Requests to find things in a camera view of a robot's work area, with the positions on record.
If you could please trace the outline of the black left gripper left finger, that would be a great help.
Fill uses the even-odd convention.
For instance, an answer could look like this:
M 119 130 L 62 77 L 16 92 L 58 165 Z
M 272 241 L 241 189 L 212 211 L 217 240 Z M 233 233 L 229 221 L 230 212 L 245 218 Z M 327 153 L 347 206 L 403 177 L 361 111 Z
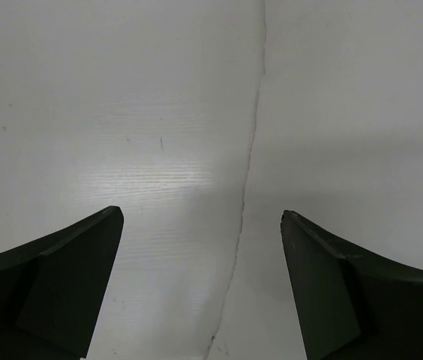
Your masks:
M 0 359 L 85 359 L 124 226 L 108 206 L 0 253 Z

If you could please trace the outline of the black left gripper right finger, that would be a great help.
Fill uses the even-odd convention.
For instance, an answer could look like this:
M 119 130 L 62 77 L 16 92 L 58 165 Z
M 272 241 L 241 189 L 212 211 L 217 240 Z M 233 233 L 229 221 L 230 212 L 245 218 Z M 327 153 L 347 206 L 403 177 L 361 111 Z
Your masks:
M 309 359 L 423 359 L 423 270 L 294 211 L 280 233 Z

